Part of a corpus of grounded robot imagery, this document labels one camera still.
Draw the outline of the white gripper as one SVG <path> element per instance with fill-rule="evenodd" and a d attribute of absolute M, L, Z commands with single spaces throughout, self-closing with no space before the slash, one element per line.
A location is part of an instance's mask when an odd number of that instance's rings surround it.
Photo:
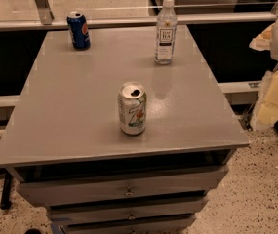
<path fill-rule="evenodd" d="M 274 26 L 271 24 L 256 38 L 253 38 L 249 47 L 256 51 L 270 50 L 271 57 L 278 61 L 278 19 Z M 278 70 L 267 71 L 263 76 L 250 125 L 253 130 L 261 131 L 273 127 L 277 121 Z"/>

